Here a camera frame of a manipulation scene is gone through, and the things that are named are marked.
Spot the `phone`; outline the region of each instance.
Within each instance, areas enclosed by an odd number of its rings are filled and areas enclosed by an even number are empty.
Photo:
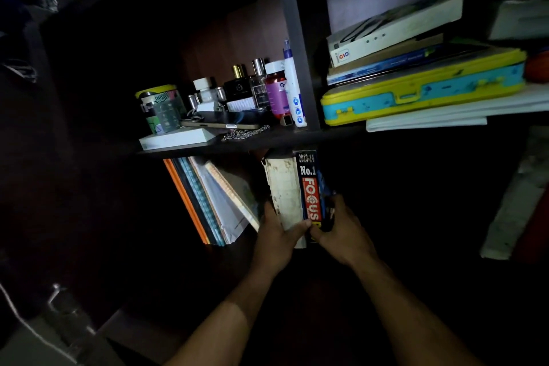
[[[181,125],[195,128],[259,129],[270,123],[271,114],[260,108],[244,112],[197,112]]]

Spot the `blue book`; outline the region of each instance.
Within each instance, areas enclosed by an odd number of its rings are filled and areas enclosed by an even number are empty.
[[[223,236],[221,235],[221,231],[219,229],[219,224],[217,223],[217,220],[214,215],[214,211],[212,210],[210,203],[208,201],[208,198],[206,196],[206,192],[204,191],[204,188],[202,187],[202,184],[200,181],[198,181],[197,175],[194,173],[194,170],[190,166],[189,162],[187,161],[187,158],[179,158],[179,162],[181,163],[181,167],[183,168],[183,171],[185,172],[185,176],[187,177],[190,186],[193,190],[194,195],[196,196],[196,199],[200,205],[200,209],[204,213],[204,217],[206,217],[206,221],[208,222],[208,226],[210,227],[210,230],[214,234],[215,241],[217,242],[217,245],[224,246],[225,240],[223,239]]]
[[[355,68],[350,71],[329,75],[327,76],[326,81],[328,85],[333,85],[359,77],[367,77],[368,75],[377,74],[382,71],[404,67],[406,65],[419,64],[442,46],[442,44],[429,46],[427,48],[422,48],[421,50],[411,51],[373,64],[364,65],[363,67]]]

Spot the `cable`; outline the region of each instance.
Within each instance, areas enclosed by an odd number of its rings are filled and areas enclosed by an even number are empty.
[[[56,352],[58,352],[60,355],[62,355],[63,357],[65,357],[66,359],[68,359],[70,362],[74,363],[74,364],[78,364],[78,362],[76,361],[76,359],[74,357],[72,357],[70,354],[68,353],[65,353],[63,350],[61,350],[60,348],[58,348],[55,344],[52,344],[50,343],[49,341],[47,341],[44,337],[42,337],[41,335],[39,335],[20,315],[19,315],[19,312],[17,311],[17,308],[15,307],[15,305],[13,305],[13,302],[11,301],[11,298],[9,297],[9,294],[8,294],[8,291],[5,290],[4,286],[2,285],[2,283],[0,283],[0,289],[2,290],[2,292],[4,293],[4,297],[5,297],[5,300],[8,302],[8,305],[9,307],[11,308],[11,311],[13,311],[13,314],[15,315],[15,318],[17,318],[17,320],[24,325],[25,328],[27,328],[38,340],[40,340],[42,343],[44,343],[46,346],[48,346],[50,349],[54,349]]]

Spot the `plastic pencil case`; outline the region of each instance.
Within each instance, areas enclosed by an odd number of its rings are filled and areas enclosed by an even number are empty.
[[[427,107],[507,96],[524,86],[526,53],[490,47],[335,87],[320,103],[337,126]]]

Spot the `logo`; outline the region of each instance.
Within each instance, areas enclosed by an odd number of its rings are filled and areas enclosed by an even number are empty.
[[[347,59],[349,59],[349,50],[343,50],[343,51],[339,51],[337,53],[337,56],[339,58],[339,62],[343,62],[343,61],[346,61]]]
[[[303,191],[305,191],[305,207],[307,209],[307,217],[313,222],[321,221],[322,215],[320,213],[319,206],[319,187],[317,185],[316,178],[304,178]]]

